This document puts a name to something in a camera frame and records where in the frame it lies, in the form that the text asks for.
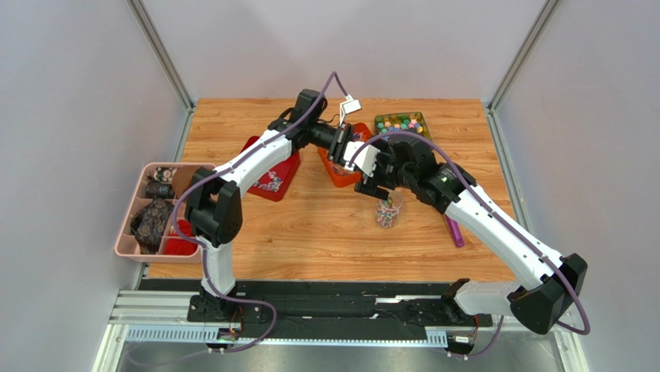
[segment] gray wall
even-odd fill
[[[657,370],[660,3],[565,1],[499,114],[534,231],[590,264],[592,370]]]
[[[112,247],[184,110],[123,0],[0,4],[0,370],[90,370],[137,266]]]
[[[491,99],[544,0],[145,0],[193,97]],[[334,88],[331,95],[337,95]]]

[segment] red cloth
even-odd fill
[[[184,220],[177,221],[177,224],[179,225],[179,229],[181,229],[181,232],[185,236],[193,236],[192,227],[191,224],[188,223],[188,221],[184,221]],[[164,254],[171,256],[190,256],[191,254],[197,251],[196,244],[181,239],[177,235],[177,232],[172,232],[170,236],[174,237],[174,239],[167,240],[167,243],[165,244]]]

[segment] wooden table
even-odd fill
[[[330,99],[322,116],[339,111]],[[362,99],[349,122],[373,125],[376,115],[420,111],[431,136],[470,172],[507,213],[512,210],[493,141],[478,100]],[[202,99],[194,114],[182,161],[223,164],[250,136],[293,99]],[[335,188],[314,146],[301,151],[301,165],[283,201],[246,194],[243,227],[234,240],[234,274],[242,279],[343,281],[478,281],[514,279],[509,269],[467,229],[456,248],[444,218],[404,190],[395,227],[380,228],[376,199]],[[150,277],[201,277],[199,264],[154,263]]]

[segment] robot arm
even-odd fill
[[[392,136],[388,141],[378,140],[356,152],[363,145],[352,141],[353,128],[340,122],[331,127],[318,122],[324,106],[319,105],[300,125],[290,128],[292,122],[306,112],[318,97],[316,91],[303,90],[296,107],[289,110],[290,118],[280,117],[247,151],[251,156],[238,156],[216,171],[231,171],[218,178],[215,184],[204,186],[191,194],[186,216],[194,233],[208,247],[208,268],[205,276],[224,295],[234,287],[232,275],[231,241],[242,224],[240,198],[247,189],[271,167],[286,160],[299,149],[314,144],[328,150],[328,158],[351,171],[363,173],[356,191],[375,198],[387,199],[387,189],[409,188],[424,204],[447,214],[474,233],[514,273],[515,282],[477,283],[468,279],[455,282],[443,294],[449,309],[456,313],[514,315],[523,325],[536,333],[545,334],[572,304],[566,289],[553,270],[538,255],[523,244],[509,229],[498,222],[474,198],[470,190],[459,182],[448,166],[439,163],[431,148],[416,136]],[[269,141],[279,133],[286,133]],[[568,257],[537,241],[529,232],[506,215],[473,177],[459,167],[469,187],[520,234],[537,243],[537,248],[569,279],[579,293],[586,273],[586,263],[577,254]],[[207,174],[196,175],[196,181]],[[218,194],[218,201],[211,195]],[[213,293],[208,282],[207,292]]]

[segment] purple marker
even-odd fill
[[[447,219],[447,225],[449,225],[449,232],[452,234],[452,238],[454,239],[454,244],[458,248],[465,246],[466,242],[463,240],[463,234],[461,233],[461,227],[459,224],[456,223],[456,221],[453,219],[450,219],[447,215],[445,215],[445,218]]]

